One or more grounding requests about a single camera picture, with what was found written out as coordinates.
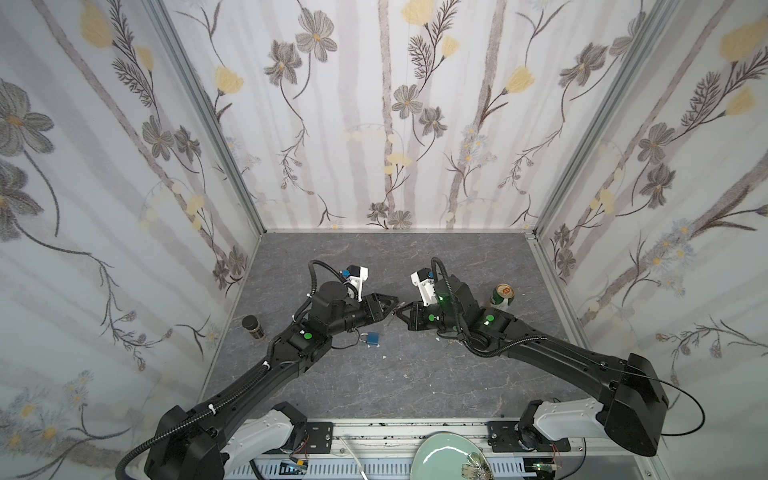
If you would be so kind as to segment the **blue padlock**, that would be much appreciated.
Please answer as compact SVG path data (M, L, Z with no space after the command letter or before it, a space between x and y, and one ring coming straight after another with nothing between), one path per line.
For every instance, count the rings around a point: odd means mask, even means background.
M378 348L380 346L380 334L377 332L363 332L360 335L360 339L364 345L370 348Z

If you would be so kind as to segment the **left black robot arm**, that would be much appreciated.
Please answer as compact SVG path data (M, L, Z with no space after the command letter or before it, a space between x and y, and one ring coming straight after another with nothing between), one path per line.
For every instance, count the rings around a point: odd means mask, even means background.
M381 322L399 303L393 295L363 293L360 269L332 270L333 280L319 283L318 268L331 267L309 262L310 290L288 326L270 341L265 357L191 409L167 411L155 435L118 462L116 478L129 478L128 467L140 455L147 457L144 472L151 479L224 478L235 464L231 441L250 412L331 351L335 335Z

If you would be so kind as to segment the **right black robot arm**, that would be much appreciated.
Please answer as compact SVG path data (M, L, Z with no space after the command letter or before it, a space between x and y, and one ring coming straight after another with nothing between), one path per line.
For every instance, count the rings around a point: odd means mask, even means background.
M512 429L524 451L557 449L571 438L601 438L638 456L653 457L667 437L670 408L651 362L637 354L618 358L557 339L494 305L483 307L469 286L432 258L410 276L420 298L396 312L409 330L432 330L479 358L532 365L585 393L583 400L532 400Z

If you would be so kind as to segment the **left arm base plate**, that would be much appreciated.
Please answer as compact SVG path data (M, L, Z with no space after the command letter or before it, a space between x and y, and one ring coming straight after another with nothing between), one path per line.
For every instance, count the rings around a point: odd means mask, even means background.
M293 428L281 450L292 455L330 454L334 436L332 422L305 422Z

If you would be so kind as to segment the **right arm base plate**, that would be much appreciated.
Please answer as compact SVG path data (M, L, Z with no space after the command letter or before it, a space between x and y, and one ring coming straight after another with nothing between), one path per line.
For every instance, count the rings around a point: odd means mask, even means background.
M493 453L555 453L570 452L567 439L552 441L520 428L516 420L497 420L486 423L487 443Z

